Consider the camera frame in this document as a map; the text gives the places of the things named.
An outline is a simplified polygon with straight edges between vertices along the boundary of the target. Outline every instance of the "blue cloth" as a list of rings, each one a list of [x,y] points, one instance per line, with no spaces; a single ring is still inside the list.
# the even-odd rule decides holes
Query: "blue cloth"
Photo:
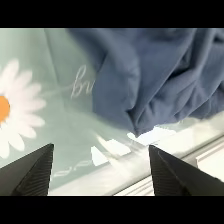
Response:
[[[224,109],[223,28],[70,28],[98,74],[93,110],[137,136]]]

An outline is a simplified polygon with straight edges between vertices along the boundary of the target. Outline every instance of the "yellow flower center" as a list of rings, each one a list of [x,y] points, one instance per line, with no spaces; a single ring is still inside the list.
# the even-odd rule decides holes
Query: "yellow flower center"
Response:
[[[9,112],[9,101],[4,96],[0,96],[0,123],[5,121],[5,119],[9,116]]]

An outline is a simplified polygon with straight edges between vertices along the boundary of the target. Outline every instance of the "flower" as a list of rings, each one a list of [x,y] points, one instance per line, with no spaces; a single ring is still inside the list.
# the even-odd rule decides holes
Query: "flower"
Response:
[[[0,156],[9,156],[9,145],[18,151],[24,151],[25,144],[21,136],[36,138],[33,127],[41,127],[45,121],[33,114],[46,106],[46,102],[37,98],[41,91],[39,83],[30,84],[31,71],[22,71],[19,75],[19,61],[10,61],[0,72]]]

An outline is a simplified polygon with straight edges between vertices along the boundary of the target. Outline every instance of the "light green tablecloth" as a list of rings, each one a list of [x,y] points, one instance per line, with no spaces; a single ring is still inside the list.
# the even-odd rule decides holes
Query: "light green tablecloth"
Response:
[[[9,73],[16,73],[19,66],[16,76],[11,75],[12,80],[7,82],[11,83],[8,92],[5,90],[11,94],[6,98],[11,97],[9,103],[12,104],[7,122],[17,119],[17,109],[26,117],[19,121],[20,130],[15,128],[12,139],[10,131],[5,134],[8,123],[0,124],[10,145],[9,153],[4,151],[4,146],[0,148],[1,167],[53,143],[50,186],[53,189],[98,169],[92,162],[91,147],[105,152],[102,141],[131,142],[128,131],[117,129],[92,113],[91,89],[95,73],[65,29],[0,29],[0,49],[2,74],[5,68]],[[32,80],[25,86],[31,71]],[[181,130],[186,125],[167,127]]]

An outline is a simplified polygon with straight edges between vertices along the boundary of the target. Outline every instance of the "crumpled blue fabric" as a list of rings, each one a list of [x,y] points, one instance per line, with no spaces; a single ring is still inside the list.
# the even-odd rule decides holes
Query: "crumpled blue fabric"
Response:
[[[93,111],[136,136],[224,109],[223,28],[69,28],[97,70]]]

